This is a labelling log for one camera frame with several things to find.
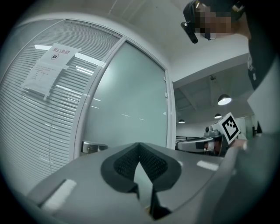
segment frosted glass panel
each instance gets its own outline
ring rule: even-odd
[[[165,72],[140,50],[125,43],[96,90],[84,141],[109,147],[148,142],[166,147]]]

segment white label strip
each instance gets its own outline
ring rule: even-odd
[[[53,195],[46,200],[41,206],[41,209],[50,214],[54,214],[62,207],[76,185],[77,183],[74,180],[66,180]]]
[[[208,169],[208,170],[212,170],[212,171],[217,171],[217,169],[219,168],[218,164],[215,163],[209,163],[203,160],[200,160],[196,165]]]

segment door handle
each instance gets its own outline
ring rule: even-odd
[[[108,145],[96,142],[83,142],[81,151],[82,153],[90,154],[94,152],[100,152],[105,149],[108,149]]]

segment person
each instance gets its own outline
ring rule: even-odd
[[[213,39],[233,34],[240,34],[248,39],[248,76],[254,90],[269,71],[277,53],[271,36],[268,35],[271,32],[264,26],[266,23],[273,23],[274,19],[265,15],[262,7],[263,5],[249,0],[193,0],[183,11],[191,31],[200,33],[208,40],[214,41]],[[262,17],[256,17],[256,12],[261,12]],[[246,141],[236,139],[231,146],[244,147]]]

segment window blinds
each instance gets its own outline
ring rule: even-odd
[[[119,38],[88,25],[59,22],[30,42],[17,56],[0,86],[1,158],[11,185],[26,194],[68,163],[69,141],[84,89]],[[46,101],[21,84],[54,43],[82,48],[62,70]]]

